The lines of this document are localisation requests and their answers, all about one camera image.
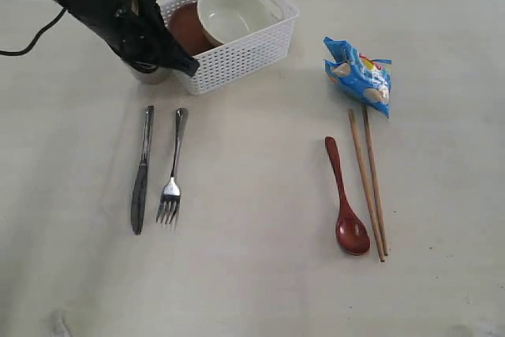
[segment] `white plastic basket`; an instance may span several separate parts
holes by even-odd
[[[161,13],[165,24],[168,25],[177,8],[196,1],[171,0],[162,4]],[[200,62],[200,68],[194,77],[175,73],[191,94],[202,95],[215,90],[286,57],[299,11],[288,0],[264,1],[271,9],[272,21],[275,22],[273,25],[198,54],[195,58]]]

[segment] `snack bag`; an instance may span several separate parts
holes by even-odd
[[[344,92],[389,117],[391,60],[370,60],[345,40],[326,37],[324,44],[335,59],[335,63],[325,60],[328,77]]]

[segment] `fork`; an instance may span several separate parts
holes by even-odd
[[[181,190],[175,181],[177,178],[179,155],[181,154],[181,143],[182,137],[184,136],[184,130],[186,127],[186,122],[188,121],[188,110],[187,108],[179,108],[175,111],[175,149],[174,149],[174,162],[172,163],[172,172],[170,174],[170,180],[163,187],[161,192],[161,199],[159,200],[158,214],[156,215],[156,222],[160,221],[163,223],[165,219],[165,225],[172,223],[174,217],[178,218],[179,205],[181,203]]]

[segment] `spoon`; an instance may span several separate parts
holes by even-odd
[[[349,254],[360,256],[370,249],[370,238],[366,233],[365,225],[354,214],[347,201],[337,143],[333,137],[326,137],[324,143],[326,144],[331,167],[333,167],[335,179],[337,180],[337,188],[339,189],[340,212],[335,226],[337,242]]]

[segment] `knife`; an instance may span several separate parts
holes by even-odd
[[[133,233],[138,235],[142,231],[144,223],[145,197],[148,189],[149,153],[151,152],[152,120],[155,106],[149,106],[145,110],[144,133],[142,135],[142,155],[140,156],[139,169],[133,186],[132,207],[130,209],[130,221]]]

